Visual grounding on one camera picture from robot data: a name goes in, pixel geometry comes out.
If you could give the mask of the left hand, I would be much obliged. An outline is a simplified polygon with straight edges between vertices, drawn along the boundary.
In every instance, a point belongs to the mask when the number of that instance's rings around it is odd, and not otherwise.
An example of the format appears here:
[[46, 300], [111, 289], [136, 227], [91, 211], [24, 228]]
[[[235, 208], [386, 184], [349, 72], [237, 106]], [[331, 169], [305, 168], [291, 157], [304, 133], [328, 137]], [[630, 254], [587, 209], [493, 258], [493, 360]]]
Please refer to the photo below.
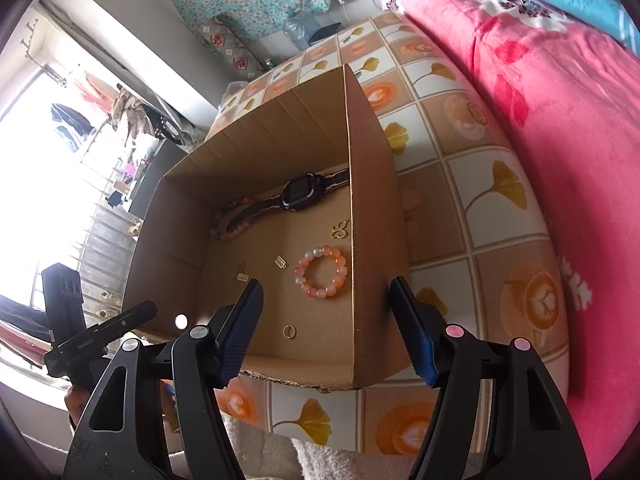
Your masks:
[[90, 391], [78, 386], [70, 386], [70, 388], [67, 389], [64, 402], [68, 416], [70, 416], [70, 426], [72, 426], [73, 429], [77, 428], [90, 396]]

